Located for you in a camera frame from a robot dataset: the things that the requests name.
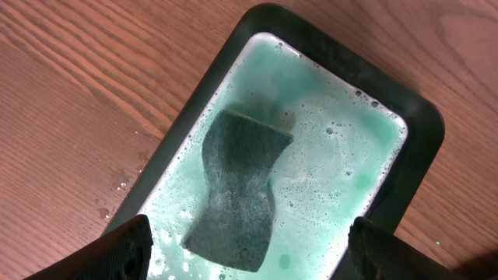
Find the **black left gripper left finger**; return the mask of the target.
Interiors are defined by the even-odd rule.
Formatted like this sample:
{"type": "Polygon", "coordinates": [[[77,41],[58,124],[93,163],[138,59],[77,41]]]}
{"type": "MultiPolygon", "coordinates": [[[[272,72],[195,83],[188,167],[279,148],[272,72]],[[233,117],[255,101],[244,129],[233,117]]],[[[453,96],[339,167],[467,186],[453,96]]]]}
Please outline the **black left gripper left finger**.
{"type": "Polygon", "coordinates": [[[152,245],[149,220],[137,215],[26,280],[146,280],[152,245]]]}

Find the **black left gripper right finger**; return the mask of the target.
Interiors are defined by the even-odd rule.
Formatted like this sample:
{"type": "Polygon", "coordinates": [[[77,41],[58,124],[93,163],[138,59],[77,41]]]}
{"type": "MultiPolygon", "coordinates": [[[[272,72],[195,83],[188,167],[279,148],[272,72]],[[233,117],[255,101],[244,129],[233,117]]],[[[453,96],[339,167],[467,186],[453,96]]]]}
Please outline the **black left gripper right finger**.
{"type": "Polygon", "coordinates": [[[362,216],[350,226],[348,252],[363,280],[465,280],[362,216]]]}

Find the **green scrubbing sponge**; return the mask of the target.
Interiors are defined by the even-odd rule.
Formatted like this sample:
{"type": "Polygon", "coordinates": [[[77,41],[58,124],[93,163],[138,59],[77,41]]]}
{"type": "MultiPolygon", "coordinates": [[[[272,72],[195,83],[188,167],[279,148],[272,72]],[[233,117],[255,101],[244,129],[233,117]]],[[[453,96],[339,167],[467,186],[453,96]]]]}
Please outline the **green scrubbing sponge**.
{"type": "Polygon", "coordinates": [[[207,202],[182,240],[184,249],[228,268],[256,272],[272,238],[268,176],[293,136],[222,110],[202,143],[207,202]]]}

